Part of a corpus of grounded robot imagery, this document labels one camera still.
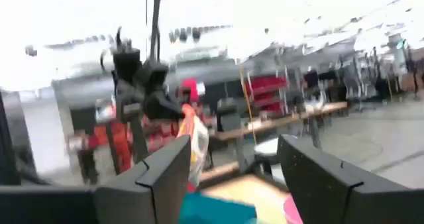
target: wooden desk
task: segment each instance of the wooden desk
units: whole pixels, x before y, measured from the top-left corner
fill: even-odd
[[[254,205],[258,219],[271,224],[286,223],[283,205],[288,193],[253,174],[203,190],[208,196]]]
[[[308,119],[308,118],[313,117],[313,116],[332,113],[332,112],[344,109],[346,107],[347,107],[347,102],[328,103],[328,104],[324,105],[324,108],[322,108],[322,110],[314,112],[314,113],[303,112],[300,115],[292,115],[291,117],[284,117],[284,118],[281,118],[281,119],[264,121],[260,124],[260,126],[255,127],[253,129],[248,129],[248,128],[244,127],[244,128],[233,130],[233,131],[217,132],[216,134],[214,134],[212,136],[214,136],[217,139],[222,140],[222,141],[236,139],[236,138],[241,137],[243,135],[253,133],[253,130],[255,132],[267,131],[269,129],[282,127],[284,125],[288,125],[290,123],[300,121],[302,119]]]

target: teal object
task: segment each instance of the teal object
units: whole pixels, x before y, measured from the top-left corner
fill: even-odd
[[[254,218],[256,210],[252,205],[194,193],[185,195],[179,224],[245,224]]]

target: gray floor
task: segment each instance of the gray floor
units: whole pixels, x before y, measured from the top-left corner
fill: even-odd
[[[296,124],[291,132],[298,133],[301,129],[301,124]],[[287,129],[278,132],[287,133]],[[320,130],[321,143],[326,152],[410,188],[424,188],[422,135],[424,100],[411,99],[389,103],[375,111],[352,112],[348,117],[333,118],[331,126]],[[300,137],[299,145],[312,145],[311,138],[307,135]],[[252,149],[251,144],[246,145],[246,155],[251,155]],[[95,159],[101,182],[112,178],[109,150],[100,150]],[[232,162],[235,152],[231,146],[224,148],[214,152],[213,160],[216,166]],[[273,175],[283,179],[279,166],[273,167]],[[60,173],[50,179],[63,185],[81,184],[78,167],[74,168],[72,174]]]

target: floor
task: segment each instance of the floor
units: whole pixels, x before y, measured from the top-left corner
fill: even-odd
[[[335,117],[332,125],[320,130],[323,150],[351,162],[365,170],[405,185],[410,188],[424,188],[424,100],[414,101],[406,97],[402,102],[378,105],[376,110],[362,113],[351,111],[348,117]],[[291,133],[298,133],[301,124],[295,124]],[[283,128],[279,133],[289,132]],[[252,154],[252,141],[246,139],[245,153]],[[307,135],[299,138],[299,144],[312,145]],[[100,181],[114,176],[110,152],[100,150],[96,155],[96,167]],[[213,153],[216,166],[235,160],[232,147]],[[281,168],[273,167],[273,175],[283,180]],[[51,180],[64,185],[80,185],[80,171],[73,174],[58,174]]]

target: white wall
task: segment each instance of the white wall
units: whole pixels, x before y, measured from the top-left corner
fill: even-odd
[[[21,99],[29,94],[21,93]],[[56,99],[22,102],[36,171],[41,176],[70,169],[66,140]]]

